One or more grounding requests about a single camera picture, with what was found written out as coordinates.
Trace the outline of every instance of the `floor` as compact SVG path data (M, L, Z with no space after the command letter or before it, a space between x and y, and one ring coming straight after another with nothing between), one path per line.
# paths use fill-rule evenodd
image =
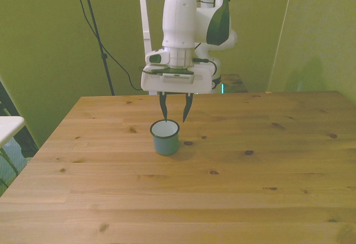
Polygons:
M6 154L8 154L11 161L16 166L18 172L21 172L27 164L26 159L21 155L21 148L19 144L12 138L3 147ZM5 161L3 157L0 156L0 178L5 181L5 183L10 186L15 180L16 174L10 165ZM0 197L6 191L6 186L0 182Z

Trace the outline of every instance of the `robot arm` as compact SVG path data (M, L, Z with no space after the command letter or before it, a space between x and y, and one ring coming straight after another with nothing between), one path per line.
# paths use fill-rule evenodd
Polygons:
M144 91L160 92L165 119L167 93L187 93L185 120L192 95L210 93L214 87L213 76L220 76L220 64L218 60L209 62L209 50L224 45L224 48L232 47L236 43L236 33L230 33L229 0L205 1L211 2L197 8L196 0L165 0L162 49L146 55L141 87ZM194 53L206 60L195 64Z

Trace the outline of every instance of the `green wall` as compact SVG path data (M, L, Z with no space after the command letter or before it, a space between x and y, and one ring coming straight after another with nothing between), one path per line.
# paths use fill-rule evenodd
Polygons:
M356 103L356 0L290 0L268 90L337 90Z
M238 73L249 92L265 91L273 66L288 0L231 0L236 47L212 52L221 60L222 74ZM162 45L164 0L147 0L152 48Z
M81 96L110 95L100 50L79 0L0 2L0 79L41 146ZM139 0L91 2L103 44L140 87L145 61ZM133 90L124 71L108 63L116 94L145 93Z

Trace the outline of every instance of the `green accent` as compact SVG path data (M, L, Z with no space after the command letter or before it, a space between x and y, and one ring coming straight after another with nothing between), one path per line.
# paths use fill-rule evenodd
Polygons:
M214 13L207 29L206 43L221 45L229 38L230 12L229 0L223 0L221 7Z
M164 68L158 70L152 70L151 74L160 74L163 73L172 73L172 74L194 74L194 72L189 71L188 69L174 69L174 68Z
M160 63L162 61L162 57L159 54L150 56L151 63Z

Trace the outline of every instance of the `wooden table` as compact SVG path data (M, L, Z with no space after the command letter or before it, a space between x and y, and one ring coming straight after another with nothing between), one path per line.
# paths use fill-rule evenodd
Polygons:
M338 92L81 98L0 198L0 243L356 243L356 106Z

